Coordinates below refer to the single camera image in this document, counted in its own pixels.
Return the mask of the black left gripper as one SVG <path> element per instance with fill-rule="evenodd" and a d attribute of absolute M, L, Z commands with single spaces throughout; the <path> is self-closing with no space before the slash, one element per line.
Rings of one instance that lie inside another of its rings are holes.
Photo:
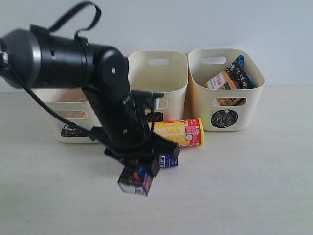
<path fill-rule="evenodd" d="M 159 155 L 169 155 L 177 159 L 180 153 L 176 142 L 149 132 L 144 140 L 139 143 L 115 142 L 104 133 L 104 154 L 121 162 L 124 165 L 149 165 L 149 175 L 156 177 L 160 171 Z"/>

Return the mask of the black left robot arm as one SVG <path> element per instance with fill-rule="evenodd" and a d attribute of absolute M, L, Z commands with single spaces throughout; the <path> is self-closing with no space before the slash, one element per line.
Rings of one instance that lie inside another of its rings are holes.
<path fill-rule="evenodd" d="M 53 117 L 100 141 L 105 153 L 125 166 L 147 167 L 156 177 L 164 152 L 146 109 L 161 94 L 132 90 L 129 61 L 118 49 L 88 43 L 85 38 L 53 36 L 32 26 L 15 29 L 0 40 L 0 75 L 13 88 L 25 90 Z M 79 127 L 61 117 L 35 95 L 36 89 L 80 89 L 99 126 Z"/>

